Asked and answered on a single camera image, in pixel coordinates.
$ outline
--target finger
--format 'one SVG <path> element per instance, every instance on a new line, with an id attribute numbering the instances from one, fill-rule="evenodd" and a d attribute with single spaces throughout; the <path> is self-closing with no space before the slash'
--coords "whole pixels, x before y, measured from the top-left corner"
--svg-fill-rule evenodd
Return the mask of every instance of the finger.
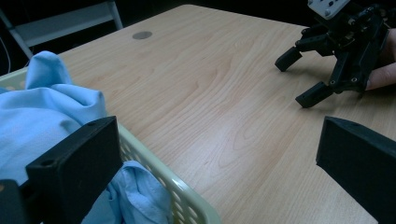
<path id="1" fill-rule="evenodd" d="M 372 71 L 366 90 L 378 89 L 396 83 L 396 63 L 377 68 Z"/>

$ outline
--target human hand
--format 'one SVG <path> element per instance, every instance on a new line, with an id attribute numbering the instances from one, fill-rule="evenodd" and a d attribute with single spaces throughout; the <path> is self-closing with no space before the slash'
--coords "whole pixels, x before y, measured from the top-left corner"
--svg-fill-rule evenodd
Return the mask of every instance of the human hand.
<path id="1" fill-rule="evenodd" d="M 386 45 L 378 57 L 381 66 L 372 71 L 366 90 L 396 83 L 396 29 L 390 29 Z"/>

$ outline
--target screw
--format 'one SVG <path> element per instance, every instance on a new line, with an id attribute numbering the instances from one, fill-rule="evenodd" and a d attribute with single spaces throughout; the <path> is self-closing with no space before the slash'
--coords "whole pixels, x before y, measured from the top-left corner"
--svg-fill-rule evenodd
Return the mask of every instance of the screw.
<path id="1" fill-rule="evenodd" d="M 332 12 L 331 12 L 329 9 L 326 9 L 326 10 L 324 11 L 324 15 L 325 15 L 325 16 L 330 16 L 330 14 L 332 14 Z"/>
<path id="2" fill-rule="evenodd" d="M 355 20 L 354 19 L 350 19 L 347 23 L 349 25 L 355 25 Z"/>

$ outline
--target chair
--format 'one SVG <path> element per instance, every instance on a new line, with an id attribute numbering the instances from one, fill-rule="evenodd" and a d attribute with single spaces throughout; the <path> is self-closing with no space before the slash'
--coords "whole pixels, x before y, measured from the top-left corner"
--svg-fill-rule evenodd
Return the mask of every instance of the chair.
<path id="1" fill-rule="evenodd" d="M 93 27 L 106 21 L 114 21 L 118 30 L 123 28 L 114 0 L 108 0 L 90 7 L 76 9 L 64 14 L 17 26 L 12 25 L 1 8 L 0 18 L 29 59 L 33 57 L 33 53 L 29 49 L 32 46 Z"/>

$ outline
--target wooden table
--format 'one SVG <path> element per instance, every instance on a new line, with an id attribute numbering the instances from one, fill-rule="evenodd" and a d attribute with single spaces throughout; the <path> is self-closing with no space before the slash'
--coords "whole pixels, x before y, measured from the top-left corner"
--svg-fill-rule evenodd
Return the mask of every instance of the wooden table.
<path id="1" fill-rule="evenodd" d="M 276 59 L 302 26 L 181 6 L 61 54 L 78 85 L 213 205 L 223 223 L 376 221 L 316 166 L 325 116 L 396 139 L 395 91 L 294 98 L 328 81 L 315 51 L 287 72 Z M 149 31 L 146 39 L 133 39 Z"/>

